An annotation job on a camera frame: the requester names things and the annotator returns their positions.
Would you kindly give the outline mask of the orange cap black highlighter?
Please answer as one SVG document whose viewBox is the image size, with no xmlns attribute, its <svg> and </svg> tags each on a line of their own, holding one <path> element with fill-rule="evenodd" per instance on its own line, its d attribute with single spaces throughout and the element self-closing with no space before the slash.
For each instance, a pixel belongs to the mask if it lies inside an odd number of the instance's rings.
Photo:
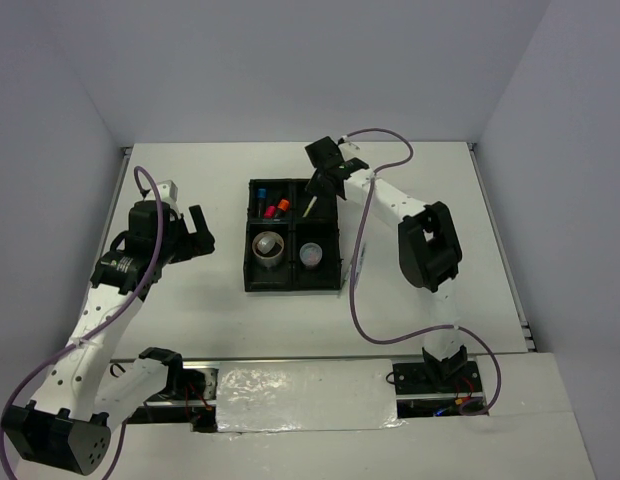
<svg viewBox="0 0 620 480">
<path fill-rule="evenodd" d="M 275 212 L 273 214 L 274 219 L 283 218 L 288 212 L 290 207 L 290 202 L 287 199 L 282 199 L 276 206 Z"/>
</svg>

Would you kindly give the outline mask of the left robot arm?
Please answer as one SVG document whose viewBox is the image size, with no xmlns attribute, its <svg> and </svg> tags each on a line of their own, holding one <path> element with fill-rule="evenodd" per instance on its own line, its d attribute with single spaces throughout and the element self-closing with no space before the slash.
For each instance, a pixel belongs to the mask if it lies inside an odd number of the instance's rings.
<svg viewBox="0 0 620 480">
<path fill-rule="evenodd" d="M 1 430 L 19 456 L 79 475 L 101 464 L 112 433 L 151 397 L 179 396 L 189 376 L 182 356 L 148 347 L 118 378 L 101 383 L 131 320 L 165 266 L 213 253 L 215 240 L 200 206 L 190 232 L 173 202 L 138 201 L 127 230 L 95 265 L 84 310 L 63 352 L 28 403 L 9 403 Z"/>
</svg>

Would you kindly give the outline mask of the blue cap black highlighter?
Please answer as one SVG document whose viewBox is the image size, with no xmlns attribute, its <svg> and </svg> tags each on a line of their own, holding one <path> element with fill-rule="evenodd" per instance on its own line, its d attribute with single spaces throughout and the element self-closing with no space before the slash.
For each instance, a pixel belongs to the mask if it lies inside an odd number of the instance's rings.
<svg viewBox="0 0 620 480">
<path fill-rule="evenodd" d="M 267 203 L 267 189 L 258 188 L 256 191 L 256 210 L 255 217 L 262 218 L 265 214 Z"/>
</svg>

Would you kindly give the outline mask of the clear jar of pins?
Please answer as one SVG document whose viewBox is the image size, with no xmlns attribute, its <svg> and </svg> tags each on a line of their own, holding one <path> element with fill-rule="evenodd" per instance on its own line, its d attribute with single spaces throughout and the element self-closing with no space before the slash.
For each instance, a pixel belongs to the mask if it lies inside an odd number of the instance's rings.
<svg viewBox="0 0 620 480">
<path fill-rule="evenodd" d="M 299 260 L 306 269 L 314 269 L 319 266 L 323 258 L 321 246 L 314 242 L 304 243 L 299 249 Z"/>
</svg>

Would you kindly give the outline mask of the small clear tape roll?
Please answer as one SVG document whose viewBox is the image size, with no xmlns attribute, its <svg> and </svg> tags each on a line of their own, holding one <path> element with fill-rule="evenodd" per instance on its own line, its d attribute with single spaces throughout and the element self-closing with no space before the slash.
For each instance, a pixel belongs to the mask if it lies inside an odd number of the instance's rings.
<svg viewBox="0 0 620 480">
<path fill-rule="evenodd" d="M 263 236 L 256 244 L 256 251 L 265 258 L 277 256 L 280 250 L 280 244 L 273 235 Z"/>
</svg>

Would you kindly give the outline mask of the large tape roll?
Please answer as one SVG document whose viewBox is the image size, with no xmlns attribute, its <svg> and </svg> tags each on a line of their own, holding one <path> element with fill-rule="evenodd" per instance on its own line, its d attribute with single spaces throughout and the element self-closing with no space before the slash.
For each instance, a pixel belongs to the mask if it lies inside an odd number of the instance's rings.
<svg viewBox="0 0 620 480">
<path fill-rule="evenodd" d="M 264 231 L 254 237 L 251 249 L 256 262 L 266 269 L 271 269 L 283 261 L 285 242 L 280 234 Z"/>
</svg>

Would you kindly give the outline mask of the yellow felt tip pen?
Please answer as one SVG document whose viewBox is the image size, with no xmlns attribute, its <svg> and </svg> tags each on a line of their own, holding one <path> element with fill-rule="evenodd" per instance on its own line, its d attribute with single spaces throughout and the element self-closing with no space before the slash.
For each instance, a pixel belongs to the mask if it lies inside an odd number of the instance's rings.
<svg viewBox="0 0 620 480">
<path fill-rule="evenodd" d="M 317 196 L 313 196 L 310 199 L 310 201 L 309 201 L 309 203 L 308 203 L 308 205 L 307 205 L 307 207 L 306 207 L 306 209 L 305 209 L 305 211 L 304 211 L 304 213 L 302 215 L 302 218 L 307 218 L 309 216 L 309 214 L 312 212 L 312 210 L 313 210 L 313 208 L 314 208 L 314 206 L 315 206 L 315 204 L 317 202 L 317 199 L 318 199 Z"/>
</svg>

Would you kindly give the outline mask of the blue felt tip pen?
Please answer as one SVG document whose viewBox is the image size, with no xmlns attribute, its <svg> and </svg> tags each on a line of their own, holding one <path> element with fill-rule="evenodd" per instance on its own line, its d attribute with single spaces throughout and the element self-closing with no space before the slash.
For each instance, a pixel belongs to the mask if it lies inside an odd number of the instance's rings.
<svg viewBox="0 0 620 480">
<path fill-rule="evenodd" d="M 362 241 L 359 246 L 358 256 L 355 262 L 355 269 L 354 269 L 354 276 L 353 276 L 354 289 L 357 288 L 357 285 L 359 282 L 359 277 L 360 277 L 363 262 L 365 259 L 366 247 L 367 247 L 367 243 L 365 241 Z"/>
</svg>

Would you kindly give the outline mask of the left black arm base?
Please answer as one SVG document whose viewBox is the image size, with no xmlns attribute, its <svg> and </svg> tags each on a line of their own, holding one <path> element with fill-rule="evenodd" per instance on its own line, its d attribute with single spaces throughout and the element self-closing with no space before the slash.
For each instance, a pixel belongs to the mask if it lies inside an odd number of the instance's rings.
<svg viewBox="0 0 620 480">
<path fill-rule="evenodd" d="M 133 425 L 188 424 L 195 432 L 214 433 L 216 369 L 186 369 L 175 388 L 151 396 L 129 418 Z"/>
</svg>

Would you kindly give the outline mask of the pink cap black highlighter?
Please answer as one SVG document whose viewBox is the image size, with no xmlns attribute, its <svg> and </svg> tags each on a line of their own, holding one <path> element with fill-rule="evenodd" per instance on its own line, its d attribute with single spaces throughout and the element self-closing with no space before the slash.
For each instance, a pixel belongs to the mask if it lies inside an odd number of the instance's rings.
<svg viewBox="0 0 620 480">
<path fill-rule="evenodd" d="M 275 205 L 270 205 L 266 208 L 263 218 L 264 219 L 271 219 L 274 217 L 274 214 L 276 212 L 276 206 Z"/>
</svg>

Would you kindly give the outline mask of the green felt tip pen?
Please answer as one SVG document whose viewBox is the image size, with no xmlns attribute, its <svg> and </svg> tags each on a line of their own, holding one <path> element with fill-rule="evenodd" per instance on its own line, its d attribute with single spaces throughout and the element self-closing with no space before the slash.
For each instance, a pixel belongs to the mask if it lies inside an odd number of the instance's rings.
<svg viewBox="0 0 620 480">
<path fill-rule="evenodd" d="M 352 260 L 349 261 L 349 263 L 347 264 L 344 276 L 343 276 L 343 283 L 346 283 L 351 275 L 351 271 L 352 271 Z"/>
</svg>

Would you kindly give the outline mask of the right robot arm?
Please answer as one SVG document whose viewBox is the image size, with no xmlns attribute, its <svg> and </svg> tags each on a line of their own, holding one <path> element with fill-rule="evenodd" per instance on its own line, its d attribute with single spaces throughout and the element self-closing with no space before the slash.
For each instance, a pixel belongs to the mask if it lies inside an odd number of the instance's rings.
<svg viewBox="0 0 620 480">
<path fill-rule="evenodd" d="M 357 156 L 351 138 L 365 133 L 384 133 L 402 142 L 408 150 L 403 160 L 370 167 Z M 468 361 L 467 347 L 460 338 L 453 298 L 462 250 L 447 205 L 416 200 L 380 177 L 384 170 L 403 166 L 414 157 L 414 148 L 402 135 L 383 128 L 365 128 L 338 140 L 321 138 L 305 147 L 314 173 L 306 190 L 313 196 L 339 197 L 363 207 L 351 257 L 348 302 L 352 322 L 359 335 L 373 345 L 395 345 L 422 336 L 426 383 L 436 391 L 454 385 Z M 397 235 L 399 269 L 415 289 L 429 298 L 430 325 L 390 339 L 368 335 L 356 307 L 356 283 L 363 258 L 363 237 L 369 215 L 388 225 Z"/>
</svg>

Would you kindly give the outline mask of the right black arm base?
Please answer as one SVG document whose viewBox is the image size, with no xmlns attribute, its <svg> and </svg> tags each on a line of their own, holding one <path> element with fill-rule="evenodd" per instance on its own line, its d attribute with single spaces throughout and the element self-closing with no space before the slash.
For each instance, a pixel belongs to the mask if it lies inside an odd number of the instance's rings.
<svg viewBox="0 0 620 480">
<path fill-rule="evenodd" d="M 435 385 L 420 359 L 393 359 L 385 380 L 394 387 L 400 419 L 470 415 L 488 403 L 476 361 L 469 361 L 451 379 Z"/>
</svg>

